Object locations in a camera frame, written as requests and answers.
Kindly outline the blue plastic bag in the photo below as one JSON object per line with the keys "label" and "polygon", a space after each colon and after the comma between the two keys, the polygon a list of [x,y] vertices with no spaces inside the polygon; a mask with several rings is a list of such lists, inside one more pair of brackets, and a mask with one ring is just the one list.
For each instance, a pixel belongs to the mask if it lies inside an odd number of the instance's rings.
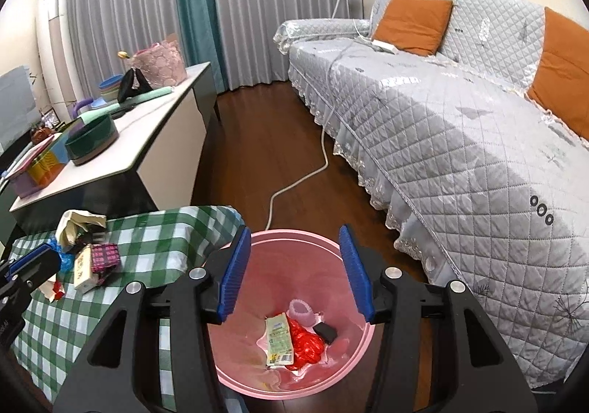
{"label": "blue plastic bag", "polygon": [[49,244],[50,247],[59,254],[61,261],[60,272],[68,273],[72,271],[75,263],[74,254],[70,253],[69,251],[65,251],[64,248],[60,246],[55,237],[50,237],[47,241],[47,244]]}

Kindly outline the cream paper bag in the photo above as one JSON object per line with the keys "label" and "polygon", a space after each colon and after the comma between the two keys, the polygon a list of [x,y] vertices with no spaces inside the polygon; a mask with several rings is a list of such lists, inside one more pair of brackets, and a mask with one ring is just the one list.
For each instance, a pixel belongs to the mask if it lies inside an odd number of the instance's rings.
{"label": "cream paper bag", "polygon": [[89,232],[90,227],[105,227],[106,225],[107,218],[103,214],[90,213],[88,210],[68,209],[58,222],[55,237],[63,251],[67,251],[74,245],[81,232]]}

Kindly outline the cream cardboard box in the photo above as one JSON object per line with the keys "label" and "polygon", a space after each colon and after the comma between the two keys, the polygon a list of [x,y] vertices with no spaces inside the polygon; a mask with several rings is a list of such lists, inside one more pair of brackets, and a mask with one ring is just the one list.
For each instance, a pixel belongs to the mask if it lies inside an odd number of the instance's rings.
{"label": "cream cardboard box", "polygon": [[73,283],[80,294],[87,293],[99,284],[99,275],[93,271],[91,245],[86,245],[76,256]]}

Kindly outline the black rectangular sponge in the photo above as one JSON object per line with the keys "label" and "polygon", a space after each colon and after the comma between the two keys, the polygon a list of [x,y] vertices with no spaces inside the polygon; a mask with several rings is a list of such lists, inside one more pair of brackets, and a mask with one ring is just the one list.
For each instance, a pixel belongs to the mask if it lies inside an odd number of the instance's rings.
{"label": "black rectangular sponge", "polygon": [[338,330],[334,327],[320,322],[313,326],[314,333],[321,337],[324,340],[325,344],[331,345],[334,343],[334,340],[338,338]]}

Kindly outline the green snack packet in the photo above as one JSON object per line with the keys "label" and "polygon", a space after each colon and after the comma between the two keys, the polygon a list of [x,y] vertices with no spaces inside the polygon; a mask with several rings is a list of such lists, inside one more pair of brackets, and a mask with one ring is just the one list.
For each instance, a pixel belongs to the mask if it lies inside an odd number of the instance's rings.
{"label": "green snack packet", "polygon": [[291,366],[295,359],[289,319],[285,312],[265,319],[265,338],[267,339],[267,366]]}

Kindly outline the black pink printed pouch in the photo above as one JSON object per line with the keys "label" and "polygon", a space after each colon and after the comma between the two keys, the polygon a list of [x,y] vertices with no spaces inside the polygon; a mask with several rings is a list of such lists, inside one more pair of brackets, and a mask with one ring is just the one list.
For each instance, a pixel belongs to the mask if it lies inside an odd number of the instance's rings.
{"label": "black pink printed pouch", "polygon": [[117,244],[92,244],[91,267],[98,277],[105,277],[120,263],[121,257]]}

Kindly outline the red plastic bag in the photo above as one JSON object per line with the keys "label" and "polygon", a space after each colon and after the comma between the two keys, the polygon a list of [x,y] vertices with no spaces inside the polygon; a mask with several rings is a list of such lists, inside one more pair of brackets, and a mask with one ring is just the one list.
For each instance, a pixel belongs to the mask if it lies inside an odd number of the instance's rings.
{"label": "red plastic bag", "polygon": [[290,371],[297,371],[307,364],[319,363],[325,350],[324,340],[289,317],[288,323],[290,339],[293,344],[293,363],[286,368]]}

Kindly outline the white red wrapper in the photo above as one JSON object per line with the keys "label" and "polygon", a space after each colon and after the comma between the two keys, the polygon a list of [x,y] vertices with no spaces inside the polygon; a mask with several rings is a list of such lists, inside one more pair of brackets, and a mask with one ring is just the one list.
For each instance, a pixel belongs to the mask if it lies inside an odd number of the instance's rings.
{"label": "white red wrapper", "polygon": [[38,289],[49,302],[59,300],[65,295],[65,289],[56,275],[42,283]]}

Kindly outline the white bubble wrap piece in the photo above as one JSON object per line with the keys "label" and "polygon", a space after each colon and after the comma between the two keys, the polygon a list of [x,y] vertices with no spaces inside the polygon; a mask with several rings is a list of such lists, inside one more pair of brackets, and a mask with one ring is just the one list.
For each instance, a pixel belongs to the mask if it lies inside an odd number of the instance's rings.
{"label": "white bubble wrap piece", "polygon": [[304,300],[295,298],[289,302],[289,309],[286,312],[290,319],[296,321],[305,328],[315,325],[315,313],[310,305]]}

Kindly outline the pink trash bucket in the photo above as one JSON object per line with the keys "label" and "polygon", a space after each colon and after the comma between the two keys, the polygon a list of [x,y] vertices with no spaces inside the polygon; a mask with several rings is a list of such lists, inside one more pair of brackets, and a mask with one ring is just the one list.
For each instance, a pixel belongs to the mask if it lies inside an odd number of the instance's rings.
{"label": "pink trash bucket", "polygon": [[374,327],[357,311],[338,245],[302,230],[251,237],[233,313],[209,329],[221,383],[265,400],[334,386],[359,363]]}

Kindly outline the green checkered tablecloth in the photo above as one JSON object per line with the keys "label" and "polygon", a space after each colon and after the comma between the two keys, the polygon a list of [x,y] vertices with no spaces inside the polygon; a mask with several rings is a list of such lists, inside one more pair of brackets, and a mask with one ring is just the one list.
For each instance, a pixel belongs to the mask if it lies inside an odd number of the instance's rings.
{"label": "green checkered tablecloth", "polygon": [[129,282],[174,282],[229,244],[243,222],[230,206],[184,206],[109,220],[106,240],[119,249],[118,268],[85,294],[74,288],[71,272],[58,276],[62,298],[49,301],[34,291],[12,346],[16,359],[47,400],[55,401],[87,338]]}

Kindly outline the white top coffee table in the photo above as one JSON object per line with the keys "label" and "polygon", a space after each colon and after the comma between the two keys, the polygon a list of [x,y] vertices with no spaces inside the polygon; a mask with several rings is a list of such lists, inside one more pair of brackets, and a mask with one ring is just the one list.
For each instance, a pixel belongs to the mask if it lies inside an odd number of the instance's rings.
{"label": "white top coffee table", "polygon": [[68,209],[109,218],[191,204],[216,87],[209,63],[190,66],[167,96],[115,120],[118,140],[97,158],[65,166],[49,186],[15,199],[10,213],[26,233],[53,230]]}

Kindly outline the mint green flat case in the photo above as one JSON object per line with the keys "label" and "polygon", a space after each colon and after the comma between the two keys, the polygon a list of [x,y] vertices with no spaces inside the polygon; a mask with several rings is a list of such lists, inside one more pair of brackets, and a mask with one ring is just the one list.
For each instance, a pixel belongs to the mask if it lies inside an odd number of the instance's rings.
{"label": "mint green flat case", "polygon": [[130,112],[130,110],[135,109],[135,107],[137,107],[140,104],[146,103],[150,100],[161,98],[163,96],[167,96],[173,93],[173,90],[174,89],[172,87],[162,87],[160,89],[152,90],[148,93],[140,94],[133,98],[124,100],[122,103],[115,102],[100,109],[81,113],[79,119],[85,125],[89,124],[92,120],[98,119],[99,117],[105,115],[110,115],[113,119],[115,119],[117,116],[121,117],[124,113]]}

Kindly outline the orange cushion far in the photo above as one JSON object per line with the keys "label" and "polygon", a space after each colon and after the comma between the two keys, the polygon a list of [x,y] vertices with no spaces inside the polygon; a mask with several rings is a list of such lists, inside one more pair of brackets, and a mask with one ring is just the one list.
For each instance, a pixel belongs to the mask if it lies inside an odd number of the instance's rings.
{"label": "orange cushion far", "polygon": [[421,57],[440,47],[452,13],[451,0],[390,0],[373,38]]}

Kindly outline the orange cushion near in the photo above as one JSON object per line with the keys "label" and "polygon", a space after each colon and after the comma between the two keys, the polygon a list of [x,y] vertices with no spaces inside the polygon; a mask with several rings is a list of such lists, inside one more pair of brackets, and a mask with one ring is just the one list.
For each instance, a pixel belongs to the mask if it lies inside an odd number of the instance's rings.
{"label": "orange cushion near", "polygon": [[588,30],[545,8],[543,50],[530,99],[588,139]]}

